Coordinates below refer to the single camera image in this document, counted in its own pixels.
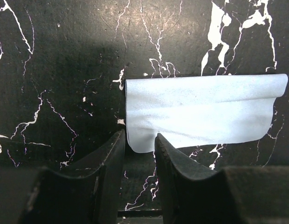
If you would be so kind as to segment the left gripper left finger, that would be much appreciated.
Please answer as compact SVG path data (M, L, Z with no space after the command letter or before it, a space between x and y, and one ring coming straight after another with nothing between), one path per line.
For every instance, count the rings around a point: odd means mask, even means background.
M125 131L97 150L53 171L0 168L0 224L114 224Z

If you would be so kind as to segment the blue cleaning cloth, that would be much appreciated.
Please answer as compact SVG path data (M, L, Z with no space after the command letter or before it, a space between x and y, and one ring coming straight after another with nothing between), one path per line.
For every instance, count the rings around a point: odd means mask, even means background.
M287 84L286 74L128 79L128 144L152 152L158 133L176 148L259 140Z

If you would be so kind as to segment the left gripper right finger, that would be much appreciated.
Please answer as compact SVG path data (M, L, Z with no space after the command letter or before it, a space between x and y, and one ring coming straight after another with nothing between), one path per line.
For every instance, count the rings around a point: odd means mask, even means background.
M289 224L289 166L207 168L155 138L165 224Z

